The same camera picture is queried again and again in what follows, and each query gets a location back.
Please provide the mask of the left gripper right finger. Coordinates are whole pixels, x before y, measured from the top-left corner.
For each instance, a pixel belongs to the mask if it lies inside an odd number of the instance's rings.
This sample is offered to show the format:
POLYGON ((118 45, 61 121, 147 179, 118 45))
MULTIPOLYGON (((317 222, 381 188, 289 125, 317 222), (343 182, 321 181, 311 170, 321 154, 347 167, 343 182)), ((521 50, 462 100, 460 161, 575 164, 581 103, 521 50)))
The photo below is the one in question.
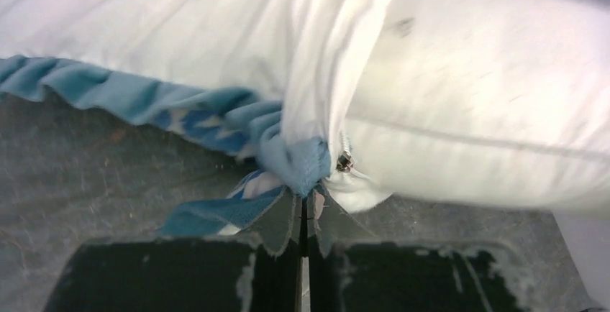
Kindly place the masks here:
POLYGON ((384 240, 322 185, 306 207, 313 311, 529 310, 529 271, 504 244, 384 240))

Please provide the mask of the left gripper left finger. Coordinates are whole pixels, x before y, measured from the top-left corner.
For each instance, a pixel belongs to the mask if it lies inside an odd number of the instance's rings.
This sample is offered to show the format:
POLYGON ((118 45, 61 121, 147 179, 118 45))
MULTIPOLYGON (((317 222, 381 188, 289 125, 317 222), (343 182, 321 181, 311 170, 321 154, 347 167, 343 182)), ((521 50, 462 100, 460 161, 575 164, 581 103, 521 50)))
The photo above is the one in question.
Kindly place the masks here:
POLYGON ((66 263, 46 311, 299 311, 301 200, 232 236, 102 238, 66 263))

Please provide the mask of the white pillowcase with blue ruffle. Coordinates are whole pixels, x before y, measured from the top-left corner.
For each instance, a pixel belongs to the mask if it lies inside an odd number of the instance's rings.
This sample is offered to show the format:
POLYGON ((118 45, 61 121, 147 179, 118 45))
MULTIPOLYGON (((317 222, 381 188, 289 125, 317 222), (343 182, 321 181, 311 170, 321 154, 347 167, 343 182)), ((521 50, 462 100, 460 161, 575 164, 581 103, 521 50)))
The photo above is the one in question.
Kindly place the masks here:
POLYGON ((168 235, 234 234, 284 192, 368 210, 347 110, 395 0, 1 0, 1 92, 253 158, 224 199, 181 204, 168 235))

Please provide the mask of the white pillow insert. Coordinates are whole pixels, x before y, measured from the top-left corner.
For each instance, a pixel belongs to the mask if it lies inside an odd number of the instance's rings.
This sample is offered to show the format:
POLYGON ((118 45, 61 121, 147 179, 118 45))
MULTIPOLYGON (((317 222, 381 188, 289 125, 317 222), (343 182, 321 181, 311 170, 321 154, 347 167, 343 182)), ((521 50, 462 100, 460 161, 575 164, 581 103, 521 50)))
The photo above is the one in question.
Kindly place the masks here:
POLYGON ((392 0, 348 109, 349 212, 391 195, 609 217, 609 7, 392 0))

